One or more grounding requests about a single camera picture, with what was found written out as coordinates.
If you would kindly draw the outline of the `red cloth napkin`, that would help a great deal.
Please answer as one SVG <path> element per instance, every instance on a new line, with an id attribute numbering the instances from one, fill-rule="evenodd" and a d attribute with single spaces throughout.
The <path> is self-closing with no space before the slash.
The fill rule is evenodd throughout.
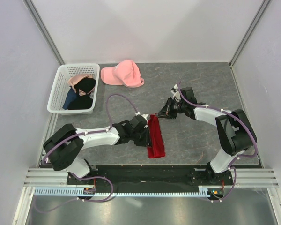
<path id="1" fill-rule="evenodd" d="M 151 144 L 148 145 L 148 158 L 161 158 L 165 156 L 163 137 L 160 129 L 157 114 L 151 114 L 148 121 L 149 138 Z"/>

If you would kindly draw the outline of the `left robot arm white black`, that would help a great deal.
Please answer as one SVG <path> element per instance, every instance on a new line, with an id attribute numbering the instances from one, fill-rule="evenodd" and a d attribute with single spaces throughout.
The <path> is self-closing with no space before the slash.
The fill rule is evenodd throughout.
<path id="1" fill-rule="evenodd" d="M 66 124 L 44 143 L 46 155 L 42 163 L 49 162 L 55 171 L 66 170 L 74 174 L 82 184 L 89 184 L 93 180 L 93 172 L 88 162 L 78 157 L 80 151 L 130 141 L 136 146 L 147 147 L 151 144 L 149 122 L 150 116 L 143 114 L 98 129 L 80 129 Z"/>

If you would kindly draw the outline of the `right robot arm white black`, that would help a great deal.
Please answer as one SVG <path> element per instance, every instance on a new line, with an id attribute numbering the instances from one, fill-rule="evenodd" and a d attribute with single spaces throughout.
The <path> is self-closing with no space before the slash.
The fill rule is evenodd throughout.
<path id="1" fill-rule="evenodd" d="M 217 184 L 232 164 L 240 157 L 257 155 L 257 137 L 242 109 L 226 111 L 205 103 L 198 103 L 193 88 L 172 88 L 172 97 L 157 113 L 159 118 L 175 119 L 178 114 L 211 124 L 217 128 L 220 150 L 208 162 L 205 179 L 209 184 Z"/>

